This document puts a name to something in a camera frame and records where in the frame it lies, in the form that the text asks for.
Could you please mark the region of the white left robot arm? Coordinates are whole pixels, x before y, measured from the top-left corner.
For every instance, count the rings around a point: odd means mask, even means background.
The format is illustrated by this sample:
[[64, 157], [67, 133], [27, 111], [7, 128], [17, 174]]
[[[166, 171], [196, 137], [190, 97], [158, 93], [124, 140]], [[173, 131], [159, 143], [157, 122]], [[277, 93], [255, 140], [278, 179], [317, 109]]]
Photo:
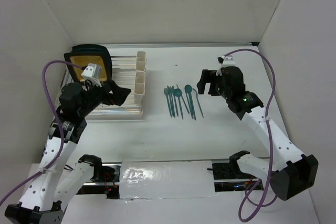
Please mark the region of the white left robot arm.
[[38, 171], [29, 178], [29, 186], [16, 204], [8, 205], [5, 217], [12, 223], [61, 223], [73, 196], [88, 180], [103, 177], [101, 158], [83, 155], [68, 177], [62, 173], [87, 126], [86, 116], [100, 104], [121, 106], [131, 89], [114, 81], [94, 85], [85, 81], [62, 87], [57, 117], [52, 122]]

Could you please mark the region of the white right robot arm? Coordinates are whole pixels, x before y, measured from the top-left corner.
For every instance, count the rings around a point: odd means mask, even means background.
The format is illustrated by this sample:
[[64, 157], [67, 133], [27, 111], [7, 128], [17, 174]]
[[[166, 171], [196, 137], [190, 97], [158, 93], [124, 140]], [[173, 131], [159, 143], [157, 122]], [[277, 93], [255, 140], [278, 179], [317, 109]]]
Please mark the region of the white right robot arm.
[[233, 177], [251, 174], [261, 178], [264, 183], [270, 178], [272, 191], [283, 201], [314, 185], [318, 160], [314, 155], [305, 155], [266, 116], [266, 108], [261, 99], [246, 90], [243, 73], [238, 67], [204, 69], [196, 85], [199, 94], [204, 94], [207, 83], [210, 84], [208, 94], [223, 97], [228, 108], [254, 131], [272, 158], [272, 171], [268, 176], [266, 162], [248, 151], [240, 151], [230, 157], [229, 172]]

